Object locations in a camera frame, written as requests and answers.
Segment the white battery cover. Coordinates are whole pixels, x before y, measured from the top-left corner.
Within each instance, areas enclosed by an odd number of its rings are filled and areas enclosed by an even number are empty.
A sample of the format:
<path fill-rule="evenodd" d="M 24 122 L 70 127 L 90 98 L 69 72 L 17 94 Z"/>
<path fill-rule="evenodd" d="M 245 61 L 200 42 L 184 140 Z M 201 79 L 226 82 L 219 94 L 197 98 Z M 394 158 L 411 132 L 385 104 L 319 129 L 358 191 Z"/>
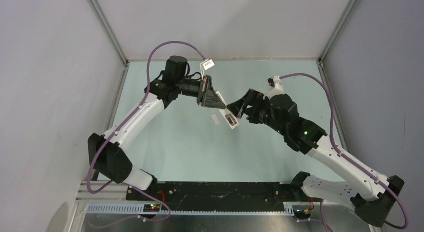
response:
<path fill-rule="evenodd" d="M 216 126 L 220 125 L 220 121 L 219 121 L 218 116 L 216 114 L 211 115 L 211 118 L 212 118 L 212 120 L 213 120 L 213 122 Z"/>

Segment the white remote control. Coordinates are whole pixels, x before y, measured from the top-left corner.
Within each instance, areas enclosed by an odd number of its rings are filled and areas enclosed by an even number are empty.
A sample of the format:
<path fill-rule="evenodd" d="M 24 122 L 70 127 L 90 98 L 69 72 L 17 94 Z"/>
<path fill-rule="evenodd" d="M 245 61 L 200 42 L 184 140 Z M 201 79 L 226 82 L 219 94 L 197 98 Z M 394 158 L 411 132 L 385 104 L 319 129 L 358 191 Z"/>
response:
<path fill-rule="evenodd" d="M 218 111 L 224 117 L 225 121 L 227 122 L 227 124 L 229 125 L 229 127 L 232 130 L 234 130 L 235 128 L 237 128 L 240 125 L 239 120 L 227 108 L 226 109 L 219 109 Z"/>

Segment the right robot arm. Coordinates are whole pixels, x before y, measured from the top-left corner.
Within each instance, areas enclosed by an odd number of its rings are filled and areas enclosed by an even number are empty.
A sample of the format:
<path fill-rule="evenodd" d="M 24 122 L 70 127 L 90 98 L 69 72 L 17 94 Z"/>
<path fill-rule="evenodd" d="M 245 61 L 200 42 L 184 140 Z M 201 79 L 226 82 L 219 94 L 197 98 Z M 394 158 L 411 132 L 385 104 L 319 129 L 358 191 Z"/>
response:
<path fill-rule="evenodd" d="M 292 150 L 321 162 L 344 179 L 331 182 L 300 172 L 290 188 L 295 200 L 331 201 L 353 210 L 373 227 L 386 225 L 405 182 L 396 175 L 377 172 L 333 143 L 323 128 L 300 116 L 297 104 L 281 89 L 273 88 L 267 95 L 250 89 L 227 109 L 237 118 L 246 115 L 250 123 L 270 127 Z"/>

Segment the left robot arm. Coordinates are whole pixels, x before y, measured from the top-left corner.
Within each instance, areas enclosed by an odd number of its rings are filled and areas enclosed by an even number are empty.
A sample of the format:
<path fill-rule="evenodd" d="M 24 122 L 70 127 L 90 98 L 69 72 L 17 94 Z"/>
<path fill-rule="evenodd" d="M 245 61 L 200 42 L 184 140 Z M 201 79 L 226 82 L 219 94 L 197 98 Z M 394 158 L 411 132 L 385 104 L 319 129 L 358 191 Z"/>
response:
<path fill-rule="evenodd" d="M 205 72 L 215 66 L 211 59 L 200 63 L 200 78 L 189 74 L 186 58 L 171 56 L 165 69 L 148 83 L 143 97 L 129 114 L 102 135 L 93 133 L 88 139 L 90 167 L 116 184 L 138 188 L 145 200 L 153 200 L 158 194 L 154 176 L 133 165 L 126 154 L 143 129 L 180 95 L 196 99 L 199 106 L 226 109 L 223 99 L 214 90 L 212 78 Z"/>

